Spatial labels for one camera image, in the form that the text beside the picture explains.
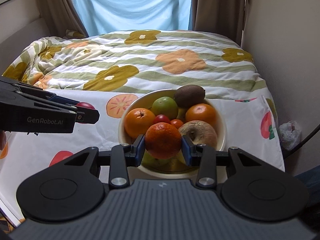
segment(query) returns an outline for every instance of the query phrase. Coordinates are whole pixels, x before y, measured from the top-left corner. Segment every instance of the clear plastic bag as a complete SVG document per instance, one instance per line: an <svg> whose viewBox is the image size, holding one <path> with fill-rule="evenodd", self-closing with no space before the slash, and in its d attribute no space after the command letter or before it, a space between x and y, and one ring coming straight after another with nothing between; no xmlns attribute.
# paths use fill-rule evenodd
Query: clear plastic bag
<svg viewBox="0 0 320 240"><path fill-rule="evenodd" d="M301 140L301 128L296 121L289 121L279 126L280 143L287 151L292 150Z"/></svg>

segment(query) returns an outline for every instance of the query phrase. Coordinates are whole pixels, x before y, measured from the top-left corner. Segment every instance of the white bowl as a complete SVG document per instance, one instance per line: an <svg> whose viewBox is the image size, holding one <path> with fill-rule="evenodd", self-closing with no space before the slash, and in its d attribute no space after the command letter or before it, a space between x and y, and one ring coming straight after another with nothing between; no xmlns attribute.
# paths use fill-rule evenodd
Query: white bowl
<svg viewBox="0 0 320 240"><path fill-rule="evenodd" d="M118 139L120 143L129 143L132 144L133 141L131 137L126 133L124 129L124 118L125 116L133 109L135 108L146 108L149 109L151 108L153 102L157 100L158 98L161 97L171 97L173 98L173 95L175 93L175 89L163 89L163 90L157 90L150 92L146 95L143 95L142 97L138 98L135 100L124 112L122 115L122 118L119 123L119 128L118 128ZM207 100L206 98L204 99L204 103L211 105L214 107L214 105ZM224 121L223 116L221 113L217 110L217 122L215 126L213 127L217 133L217 150L218 151L223 151L226 145L227 141L227 127L226 123ZM163 178L163 179L184 179L184 178L190 178L194 176L197 173L196 168L191 168L188 167L183 172L163 172L161 170L156 170L156 169L151 169L149 167L144 167L143 165L139 166L138 169L143 171L144 173L151 175L153 177L157 178Z"/></svg>

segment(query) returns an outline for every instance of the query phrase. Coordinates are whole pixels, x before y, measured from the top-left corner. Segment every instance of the white wall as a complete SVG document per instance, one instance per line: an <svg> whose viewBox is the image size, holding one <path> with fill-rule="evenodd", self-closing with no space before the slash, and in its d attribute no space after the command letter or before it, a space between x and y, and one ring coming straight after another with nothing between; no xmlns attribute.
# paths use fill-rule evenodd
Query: white wall
<svg viewBox="0 0 320 240"><path fill-rule="evenodd" d="M36 0L11 0L0 5L0 43L39 18Z"/></svg>
<svg viewBox="0 0 320 240"><path fill-rule="evenodd" d="M320 0L249 0L243 49L273 95L279 124L307 136L320 123ZM320 132L286 159L293 174L320 165Z"/></svg>

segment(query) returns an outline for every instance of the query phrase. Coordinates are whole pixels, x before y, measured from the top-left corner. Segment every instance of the light blue cloth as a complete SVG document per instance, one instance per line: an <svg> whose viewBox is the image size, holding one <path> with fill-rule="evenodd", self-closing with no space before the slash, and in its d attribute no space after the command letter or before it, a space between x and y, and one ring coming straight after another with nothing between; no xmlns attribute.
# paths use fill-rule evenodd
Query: light blue cloth
<svg viewBox="0 0 320 240"><path fill-rule="evenodd" d="M121 30L188 30L191 0L73 0L90 36Z"/></svg>

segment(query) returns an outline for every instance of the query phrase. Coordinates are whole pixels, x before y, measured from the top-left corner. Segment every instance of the white flower center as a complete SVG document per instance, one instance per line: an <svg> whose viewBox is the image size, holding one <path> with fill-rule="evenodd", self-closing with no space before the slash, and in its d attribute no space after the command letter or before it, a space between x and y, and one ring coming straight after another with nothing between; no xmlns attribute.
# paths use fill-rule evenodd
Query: white flower center
<svg viewBox="0 0 320 240"><path fill-rule="evenodd" d="M104 80L112 80L115 76L107 76L104 78Z"/></svg>

